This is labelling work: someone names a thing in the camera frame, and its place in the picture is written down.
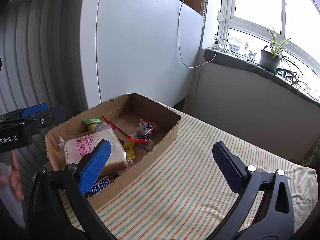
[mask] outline gray flower pot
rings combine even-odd
[[[259,66],[273,74],[276,74],[276,69],[280,65],[281,58],[279,57],[272,58],[272,57],[273,57],[272,53],[265,50],[261,50],[261,59],[259,62]]]

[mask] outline cardboard box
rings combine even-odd
[[[160,129],[155,131],[152,145],[137,144],[135,166],[117,178],[113,184],[89,198],[94,210],[101,208],[121,192],[169,147],[177,136],[181,119],[168,108],[139,94],[125,94],[109,100],[84,111],[48,132],[45,144],[49,160],[55,171],[64,168],[63,158],[58,148],[60,136],[82,134],[87,131],[83,120],[100,116],[104,116],[121,129],[116,132],[120,139],[136,131],[141,117],[158,124]]]

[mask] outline building window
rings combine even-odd
[[[255,53],[255,52],[253,52],[253,51],[249,50],[249,55],[248,55],[248,57],[249,57],[249,58],[251,58],[251,59],[255,59],[255,58],[256,58],[256,55],[257,55],[257,53]]]
[[[240,46],[234,45],[234,44],[230,44],[229,45],[229,49],[231,49],[233,52],[238,52],[240,49]]]
[[[320,53],[317,41],[320,40],[320,9],[312,0],[211,0],[207,14],[213,9],[212,16],[219,21],[220,43],[238,54],[246,54],[255,61],[260,61],[261,49],[271,38],[268,30],[275,30],[279,41],[291,40],[284,46],[288,53],[301,65],[310,70],[300,73],[301,87],[320,97]],[[211,22],[205,23],[205,37],[212,28]]]

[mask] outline metal screw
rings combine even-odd
[[[77,167],[77,165],[75,165],[74,163],[72,163],[72,164],[70,164],[70,165],[68,166],[68,170],[69,170],[69,171],[74,171],[74,170],[76,169],[76,167]]]
[[[247,169],[248,169],[248,171],[251,171],[251,172],[255,172],[257,170],[257,168],[255,166],[253,166],[253,165],[249,165],[247,167]]]
[[[284,171],[281,170],[281,169],[277,170],[277,172],[278,172],[278,174],[279,174],[280,176],[283,176],[283,175],[284,175]]]
[[[45,167],[40,168],[40,169],[38,170],[38,172],[39,172],[40,174],[45,173]]]

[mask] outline finger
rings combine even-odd
[[[11,165],[14,170],[19,170],[18,159],[15,151],[11,151]]]
[[[8,178],[2,172],[0,172],[0,187],[8,185]]]
[[[11,188],[16,191],[18,188],[18,184],[20,183],[20,174],[19,171],[12,170],[12,173],[9,177],[9,183]]]
[[[24,200],[21,182],[19,183],[18,188],[15,191],[14,195],[18,200],[20,200],[20,201]]]

